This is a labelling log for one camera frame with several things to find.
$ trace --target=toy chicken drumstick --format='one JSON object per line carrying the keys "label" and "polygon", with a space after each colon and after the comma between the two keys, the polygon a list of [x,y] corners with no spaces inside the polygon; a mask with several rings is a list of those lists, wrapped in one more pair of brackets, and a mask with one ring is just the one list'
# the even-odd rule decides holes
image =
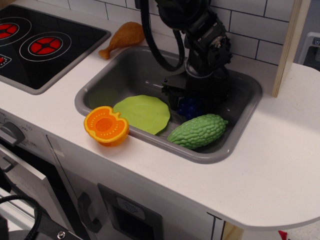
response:
{"label": "toy chicken drumstick", "polygon": [[142,25],[137,22],[127,22],[116,31],[106,49],[100,50],[99,55],[104,59],[110,58],[110,52],[117,48],[137,45],[145,39]]}

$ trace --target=cabinet handle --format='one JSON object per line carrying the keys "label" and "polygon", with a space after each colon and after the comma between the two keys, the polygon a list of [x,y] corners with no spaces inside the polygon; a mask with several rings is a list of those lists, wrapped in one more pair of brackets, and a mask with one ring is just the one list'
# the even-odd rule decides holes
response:
{"label": "cabinet handle", "polygon": [[16,158],[17,156],[0,144],[0,168],[4,173],[8,173],[17,165],[17,160],[15,160]]}
{"label": "cabinet handle", "polygon": [[93,221],[90,219],[88,209],[91,205],[91,199],[83,192],[81,196],[78,198],[78,212],[81,221],[93,233],[98,233],[102,228],[101,222],[98,219],[94,219]]}

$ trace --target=red burner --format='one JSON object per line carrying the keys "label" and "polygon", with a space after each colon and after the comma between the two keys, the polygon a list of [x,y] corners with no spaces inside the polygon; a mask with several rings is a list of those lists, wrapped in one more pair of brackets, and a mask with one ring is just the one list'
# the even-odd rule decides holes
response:
{"label": "red burner", "polygon": [[18,30],[18,26],[13,23],[4,23],[0,24],[0,39],[5,39],[13,34],[15,34]]}
{"label": "red burner", "polygon": [[35,55],[47,55],[57,51],[61,45],[59,38],[47,36],[34,41],[30,46],[30,51]]}

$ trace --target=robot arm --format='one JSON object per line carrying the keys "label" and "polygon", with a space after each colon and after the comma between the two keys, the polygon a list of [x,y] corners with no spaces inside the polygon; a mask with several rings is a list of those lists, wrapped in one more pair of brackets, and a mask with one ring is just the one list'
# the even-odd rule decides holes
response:
{"label": "robot arm", "polygon": [[[150,36],[148,0],[135,1],[137,8],[141,8],[145,35]],[[214,77],[214,72],[221,69],[224,75],[228,76],[225,64],[230,63],[232,58],[229,52],[231,45],[223,23],[210,7],[210,0],[155,1],[161,20],[173,29],[180,53],[178,65],[166,67],[167,62],[164,58],[162,59],[153,38],[150,40],[146,35],[146,40],[157,61],[168,71],[174,71],[184,62],[184,46],[189,49],[184,66],[185,72],[166,77],[162,82],[162,91],[168,96],[170,107],[176,110],[179,98],[188,95],[210,100],[224,98],[227,95],[226,86]],[[185,34],[184,46],[182,40],[179,40],[181,39],[180,31]]]}
{"label": "robot arm", "polygon": [[230,41],[223,23],[210,7],[210,0],[155,1],[161,20],[186,35],[184,45],[189,49],[189,56],[185,68],[188,74],[201,78],[230,63]]}

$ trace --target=plastic toy food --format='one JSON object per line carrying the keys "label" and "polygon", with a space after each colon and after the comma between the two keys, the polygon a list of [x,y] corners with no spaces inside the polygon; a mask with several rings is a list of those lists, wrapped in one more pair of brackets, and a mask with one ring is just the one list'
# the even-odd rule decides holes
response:
{"label": "plastic toy food", "polygon": [[196,149],[219,139],[226,131],[227,120],[215,114],[198,116],[178,126],[167,140],[187,149]]}
{"label": "plastic toy food", "polygon": [[153,135],[164,129],[170,119],[168,105],[154,96],[129,96],[113,109],[121,112],[131,126]]}
{"label": "plastic toy food", "polygon": [[104,59],[110,58],[110,52],[117,48],[137,45],[145,40],[142,25],[137,22],[127,22],[115,32],[106,49],[100,50],[99,55]]}
{"label": "plastic toy food", "polygon": [[129,124],[121,118],[120,112],[114,113],[110,106],[93,109],[84,120],[88,134],[102,145],[113,147],[121,144],[129,134]]}
{"label": "plastic toy food", "polygon": [[204,115],[203,106],[202,99],[186,96],[179,101],[176,112],[181,116],[185,116],[187,120],[191,120]]}

